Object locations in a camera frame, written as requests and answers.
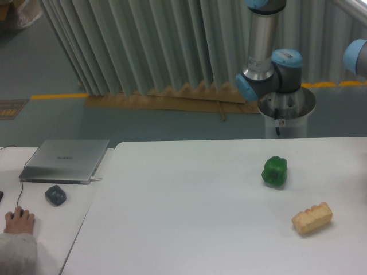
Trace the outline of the person's hand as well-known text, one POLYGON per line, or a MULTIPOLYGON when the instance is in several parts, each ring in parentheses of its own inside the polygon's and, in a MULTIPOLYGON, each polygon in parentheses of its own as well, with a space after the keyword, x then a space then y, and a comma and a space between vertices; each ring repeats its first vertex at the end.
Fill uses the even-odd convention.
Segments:
POLYGON ((35 215, 29 210, 17 206, 13 212, 5 215, 4 233, 33 235, 35 215))

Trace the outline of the grey sleeved forearm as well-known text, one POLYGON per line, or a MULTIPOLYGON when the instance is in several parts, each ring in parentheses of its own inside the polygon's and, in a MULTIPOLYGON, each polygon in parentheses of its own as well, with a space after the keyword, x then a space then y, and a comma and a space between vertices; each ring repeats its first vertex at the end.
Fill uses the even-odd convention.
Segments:
POLYGON ((32 274, 37 242, 32 234, 1 234, 1 274, 32 274))

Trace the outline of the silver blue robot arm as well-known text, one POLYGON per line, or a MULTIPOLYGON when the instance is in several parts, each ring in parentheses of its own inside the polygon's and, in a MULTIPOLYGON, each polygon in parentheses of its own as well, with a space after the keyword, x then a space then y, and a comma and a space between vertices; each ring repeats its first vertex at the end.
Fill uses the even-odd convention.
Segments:
MULTIPOLYGON (((236 86, 248 101, 271 93, 292 93, 301 88, 302 55, 296 50, 272 51, 279 13, 287 1, 244 1, 251 12, 248 62, 236 76, 236 86)), ((366 1, 333 1, 366 27, 366 1)), ((366 78, 366 40, 353 41, 343 54, 347 70, 366 78)))

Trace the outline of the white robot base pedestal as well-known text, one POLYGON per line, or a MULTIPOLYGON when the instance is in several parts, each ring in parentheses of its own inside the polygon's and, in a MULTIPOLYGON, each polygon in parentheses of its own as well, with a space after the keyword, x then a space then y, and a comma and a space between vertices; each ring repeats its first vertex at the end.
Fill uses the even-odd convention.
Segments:
POLYGON ((301 87, 291 93, 271 92, 261 97, 257 106, 264 118, 267 139, 305 138, 316 99, 310 90, 301 87))

